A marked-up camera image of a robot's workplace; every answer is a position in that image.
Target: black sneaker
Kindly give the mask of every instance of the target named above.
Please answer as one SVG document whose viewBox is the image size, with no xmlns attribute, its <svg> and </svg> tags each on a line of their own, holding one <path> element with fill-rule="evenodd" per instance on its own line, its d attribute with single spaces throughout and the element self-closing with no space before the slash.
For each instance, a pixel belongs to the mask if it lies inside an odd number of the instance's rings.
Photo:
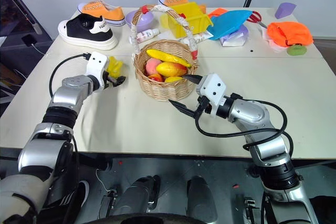
<svg viewBox="0 0 336 224">
<path fill-rule="evenodd" d="M 80 207 L 84 205 L 86 200 L 88 199 L 90 186 L 86 180 L 81 180 L 78 184 L 78 191 L 76 197 L 78 198 L 77 202 L 80 204 Z M 66 206 L 70 203 L 72 197 L 74 196 L 74 192 L 72 191 L 68 195 L 64 196 L 59 203 L 59 206 Z"/>
<path fill-rule="evenodd" d="M 105 19 L 89 14 L 79 14 L 71 20 L 63 20 L 58 25 L 61 38 L 76 46 L 110 50 L 118 43 Z"/>
</svg>

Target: wicker basket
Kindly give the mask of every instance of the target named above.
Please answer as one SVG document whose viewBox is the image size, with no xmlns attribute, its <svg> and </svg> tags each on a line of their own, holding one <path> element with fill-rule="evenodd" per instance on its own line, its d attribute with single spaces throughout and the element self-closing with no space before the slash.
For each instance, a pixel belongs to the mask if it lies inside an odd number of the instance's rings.
<svg viewBox="0 0 336 224">
<path fill-rule="evenodd" d="M 149 79 L 147 76 L 144 75 L 145 73 L 145 66 L 148 59 L 151 57 L 146 53 L 147 49 L 157 49 L 168 54 L 172 54 L 178 57 L 185 59 L 189 62 L 192 66 L 188 68 L 188 74 L 194 74 L 197 69 L 197 60 L 193 59 L 191 50 L 186 44 L 182 44 L 175 40 L 158 40 L 154 41 L 146 46 L 144 46 L 141 50 L 139 49 L 139 44 L 136 40 L 137 29 L 136 25 L 138 20 L 140 19 L 142 13 L 145 10 L 158 10 L 161 12 L 167 12 L 168 15 L 176 18 L 181 24 L 185 25 L 184 28 L 188 34 L 188 38 L 190 39 L 190 45 L 193 45 L 193 49 L 196 48 L 196 43 L 192 36 L 192 32 L 190 31 L 187 22 L 172 9 L 166 6 L 153 6 L 153 5 L 146 5 L 134 14 L 134 18 L 132 21 L 132 28 L 131 28 L 131 40 L 132 45 L 135 50 L 135 57 L 134 57 L 134 66 L 135 66 L 135 76 L 139 81 L 141 89 L 150 97 L 158 100 L 158 101 L 167 101 L 168 99 L 177 101 L 182 98 L 187 97 L 193 90 L 194 84 L 182 79 L 175 82 L 157 82 L 154 80 Z"/>
</svg>

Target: yellow plastic bin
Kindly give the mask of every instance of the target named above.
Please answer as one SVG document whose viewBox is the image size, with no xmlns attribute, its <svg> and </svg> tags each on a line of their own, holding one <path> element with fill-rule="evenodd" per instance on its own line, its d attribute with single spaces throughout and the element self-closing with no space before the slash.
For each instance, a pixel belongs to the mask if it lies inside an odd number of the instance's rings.
<svg viewBox="0 0 336 224">
<path fill-rule="evenodd" d="M 183 13 L 185 15 L 193 34 L 199 34 L 205 31 L 209 25 L 214 25 L 208 15 L 204 14 L 195 2 L 174 5 L 171 8 L 178 14 Z M 176 38 L 187 36 L 183 27 L 171 16 L 168 17 L 168 26 Z"/>
</svg>

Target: sneaker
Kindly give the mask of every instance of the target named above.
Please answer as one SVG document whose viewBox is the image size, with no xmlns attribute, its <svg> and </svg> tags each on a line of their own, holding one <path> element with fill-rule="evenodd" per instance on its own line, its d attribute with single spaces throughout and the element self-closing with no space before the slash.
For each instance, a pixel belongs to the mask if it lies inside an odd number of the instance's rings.
<svg viewBox="0 0 336 224">
<path fill-rule="evenodd" d="M 65 42 L 76 46 L 110 50 L 118 43 L 102 16 L 96 18 L 89 14 L 79 14 L 71 20 L 61 21 L 58 32 Z"/>
<path fill-rule="evenodd" d="M 88 199 L 89 196 L 89 190 L 90 186 L 89 183 L 86 180 L 81 180 L 78 185 L 78 197 L 80 197 L 82 204 L 80 207 L 84 205 L 86 200 Z"/>
<path fill-rule="evenodd" d="M 188 3 L 189 0 L 158 0 L 157 3 L 159 5 L 165 5 L 165 6 L 173 6 L 173 5 L 181 5 Z"/>
<path fill-rule="evenodd" d="M 106 4 L 103 0 L 97 0 L 78 5 L 78 11 L 90 14 L 93 17 L 103 16 L 106 23 L 112 26 L 123 26 L 126 24 L 124 13 L 120 6 Z"/>
</svg>

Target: basket handle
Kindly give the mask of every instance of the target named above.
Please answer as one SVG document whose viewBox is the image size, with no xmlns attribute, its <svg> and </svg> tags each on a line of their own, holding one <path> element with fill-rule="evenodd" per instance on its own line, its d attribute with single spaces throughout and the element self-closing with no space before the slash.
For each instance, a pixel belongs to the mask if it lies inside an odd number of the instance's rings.
<svg viewBox="0 0 336 224">
<path fill-rule="evenodd" d="M 146 14 L 148 11 L 150 12 L 157 11 L 157 12 L 167 13 L 171 17 L 175 18 L 175 20 L 183 27 L 183 29 L 187 33 L 187 37 L 190 42 L 189 48 L 191 51 L 191 55 L 193 57 L 193 60 L 196 60 L 197 59 L 197 45 L 196 45 L 196 41 L 194 39 L 193 33 L 191 32 L 189 28 L 188 22 L 183 17 L 180 17 L 179 14 L 177 14 L 175 10 L 165 5 L 144 5 L 140 7 L 139 10 L 134 14 L 132 25 L 131 25 L 131 42 L 132 42 L 132 46 L 133 46 L 135 54 L 138 55 L 140 53 L 139 43 L 136 39 L 137 33 L 138 33 L 136 26 L 142 14 Z"/>
</svg>

